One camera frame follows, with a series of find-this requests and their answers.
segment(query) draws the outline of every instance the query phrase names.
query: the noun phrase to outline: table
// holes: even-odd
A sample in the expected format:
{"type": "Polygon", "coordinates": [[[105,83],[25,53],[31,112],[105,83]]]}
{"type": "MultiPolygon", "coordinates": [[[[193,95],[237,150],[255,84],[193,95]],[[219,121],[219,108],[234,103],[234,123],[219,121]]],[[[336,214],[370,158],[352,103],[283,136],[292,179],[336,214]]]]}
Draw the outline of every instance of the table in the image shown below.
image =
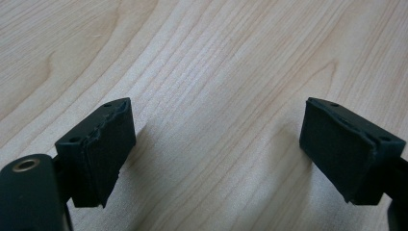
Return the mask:
{"type": "Polygon", "coordinates": [[[408,140],[407,41],[407,1],[2,1],[0,167],[130,97],[137,146],[76,230],[387,230],[298,139],[312,96],[408,140]]]}

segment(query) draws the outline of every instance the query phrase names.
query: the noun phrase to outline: wooden table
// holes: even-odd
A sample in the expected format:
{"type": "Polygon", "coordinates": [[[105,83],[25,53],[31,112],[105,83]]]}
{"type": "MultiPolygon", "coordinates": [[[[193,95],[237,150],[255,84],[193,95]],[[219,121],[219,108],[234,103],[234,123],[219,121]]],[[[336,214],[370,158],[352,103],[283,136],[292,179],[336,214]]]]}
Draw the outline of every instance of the wooden table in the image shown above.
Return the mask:
{"type": "Polygon", "coordinates": [[[346,204],[299,148],[309,96],[408,140],[408,2],[0,3],[0,167],[132,99],[137,147],[76,230],[387,230],[388,196],[346,204]]]}

